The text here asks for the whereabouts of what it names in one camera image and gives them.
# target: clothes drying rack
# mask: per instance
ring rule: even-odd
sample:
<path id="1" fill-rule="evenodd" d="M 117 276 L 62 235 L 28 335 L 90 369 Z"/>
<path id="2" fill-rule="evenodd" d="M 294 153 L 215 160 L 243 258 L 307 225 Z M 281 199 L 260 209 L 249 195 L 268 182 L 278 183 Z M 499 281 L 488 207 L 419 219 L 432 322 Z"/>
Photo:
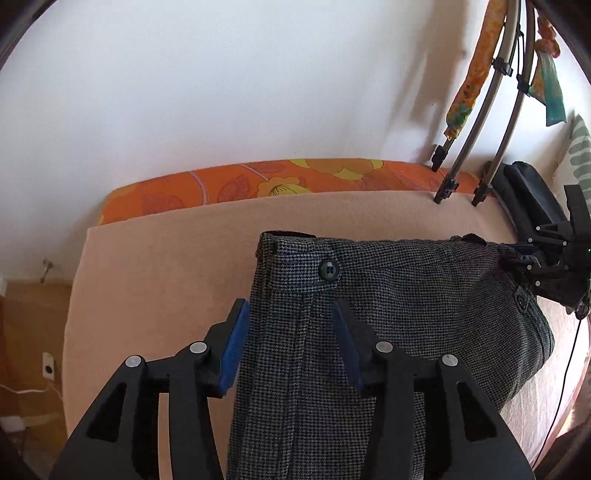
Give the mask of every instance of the clothes drying rack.
<path id="1" fill-rule="evenodd" d="M 513 75 L 513 68 L 511 65 L 515 57 L 515 52 L 518 48 L 519 39 L 523 38 L 520 23 L 521 8 L 521 0 L 509 0 L 501 46 L 499 48 L 498 56 L 492 62 L 492 67 L 494 68 L 495 73 L 493 75 L 491 84 L 488 88 L 478 116 L 476 117 L 476 121 L 470 130 L 468 137 L 466 138 L 466 142 L 464 143 L 460 154 L 454 161 L 451 169 L 446 174 L 441 186 L 435 194 L 435 203 L 439 204 L 442 200 L 449 198 L 459 187 L 457 176 L 460 173 L 464 162 L 472 152 L 472 148 L 476 144 L 478 137 L 480 136 L 482 127 L 484 126 L 488 114 L 490 113 L 492 105 L 496 99 L 501 82 L 505 76 L 511 77 Z M 495 158 L 492 161 L 491 166 L 484 173 L 480 181 L 480 185 L 474 191 L 474 198 L 472 200 L 472 205 L 474 206 L 477 206 L 480 202 L 483 202 L 492 190 L 492 179 L 495 177 L 495 173 L 501 165 L 501 162 L 503 161 L 507 151 L 507 147 L 511 142 L 517 121 L 519 120 L 521 108 L 523 107 L 525 96 L 528 95 L 531 86 L 530 81 L 534 65 L 535 44 L 535 10 L 531 0 L 525 0 L 525 13 L 527 25 L 524 41 L 524 59 L 521 72 L 517 74 L 517 99 L 515 101 L 515 106 L 513 107 L 513 112 L 511 114 L 511 118 L 509 119 L 509 124 L 507 125 L 505 135 L 503 136 L 503 140 L 501 141 L 499 149 L 496 152 Z M 455 138 L 447 139 L 443 145 L 437 146 L 435 153 L 431 158 L 431 162 L 433 163 L 431 169 L 433 171 L 437 171 L 441 167 L 441 164 L 446 159 L 447 154 L 449 153 L 449 150 L 451 149 L 455 140 Z"/>

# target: black button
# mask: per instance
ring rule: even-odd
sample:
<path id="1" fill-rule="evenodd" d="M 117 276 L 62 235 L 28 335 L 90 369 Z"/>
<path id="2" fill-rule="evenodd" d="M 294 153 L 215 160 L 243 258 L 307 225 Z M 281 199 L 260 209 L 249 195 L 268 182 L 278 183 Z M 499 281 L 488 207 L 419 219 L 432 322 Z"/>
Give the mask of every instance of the black button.
<path id="1" fill-rule="evenodd" d="M 334 282 L 339 278 L 340 265 L 336 260 L 324 260 L 320 264 L 319 273 L 327 282 Z"/>
<path id="2" fill-rule="evenodd" d="M 521 286 L 518 286 L 515 292 L 515 299 L 517 301 L 517 306 L 519 310 L 522 312 L 526 311 L 530 303 L 530 298 L 527 290 Z"/>

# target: black rack foot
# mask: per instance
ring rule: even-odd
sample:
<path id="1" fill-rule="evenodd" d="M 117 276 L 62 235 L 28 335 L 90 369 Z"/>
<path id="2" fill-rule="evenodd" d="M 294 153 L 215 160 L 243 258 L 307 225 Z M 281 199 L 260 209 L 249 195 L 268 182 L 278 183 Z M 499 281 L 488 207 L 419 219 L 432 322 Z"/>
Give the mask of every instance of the black rack foot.
<path id="1" fill-rule="evenodd" d="M 437 148 L 435 149 L 435 153 L 431 157 L 431 162 L 433 163 L 431 170 L 433 170 L 433 171 L 439 170 L 439 168 L 441 167 L 441 164 L 443 164 L 443 161 L 446 159 L 446 157 L 447 157 L 447 151 L 441 145 L 438 145 Z"/>
<path id="2" fill-rule="evenodd" d="M 443 199 L 448 199 L 450 196 L 452 196 L 452 193 L 455 192 L 459 186 L 460 183 L 456 179 L 446 175 L 443 179 L 443 182 L 439 186 L 433 201 L 439 205 Z"/>
<path id="3" fill-rule="evenodd" d="M 484 202 L 491 191 L 492 187 L 490 185 L 481 182 L 480 185 L 478 185 L 478 188 L 474 190 L 474 198 L 472 199 L 472 205 L 476 207 L 479 203 Z"/>

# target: trousers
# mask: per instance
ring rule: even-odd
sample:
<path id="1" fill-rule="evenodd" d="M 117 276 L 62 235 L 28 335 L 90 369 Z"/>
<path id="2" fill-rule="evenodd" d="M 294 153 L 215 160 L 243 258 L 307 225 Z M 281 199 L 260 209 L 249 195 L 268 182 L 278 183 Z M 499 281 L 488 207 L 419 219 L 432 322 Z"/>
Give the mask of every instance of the trousers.
<path id="1" fill-rule="evenodd" d="M 499 267 L 521 255 L 475 235 L 353 242 L 266 232 L 256 256 L 229 480 L 359 478 L 375 401 L 348 383 L 332 328 L 337 297 L 410 355 L 458 357 L 498 410 L 554 348 L 535 296 Z M 337 265 L 332 275 L 327 260 Z M 414 431 L 413 477 L 421 478 L 419 393 Z"/>

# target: metal screw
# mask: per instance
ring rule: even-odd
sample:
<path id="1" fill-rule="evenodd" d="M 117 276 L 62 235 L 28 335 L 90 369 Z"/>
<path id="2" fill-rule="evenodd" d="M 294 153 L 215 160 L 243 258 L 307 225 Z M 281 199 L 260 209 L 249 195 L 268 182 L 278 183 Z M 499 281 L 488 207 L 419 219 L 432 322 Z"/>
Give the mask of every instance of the metal screw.
<path id="1" fill-rule="evenodd" d="M 203 342 L 195 342 L 191 344 L 189 350 L 191 350 L 192 353 L 203 353 L 207 350 L 207 344 Z"/>
<path id="2" fill-rule="evenodd" d="M 443 355 L 443 363 L 446 364 L 448 367 L 455 367 L 457 365 L 457 358 L 455 355 Z"/>
<path id="3" fill-rule="evenodd" d="M 126 361 L 125 365 L 129 368 L 137 367 L 142 362 L 142 358 L 139 355 L 132 355 Z"/>
<path id="4" fill-rule="evenodd" d="M 376 343 L 375 347 L 378 352 L 382 353 L 390 353 L 392 350 L 394 350 L 394 347 L 390 342 L 378 342 Z"/>

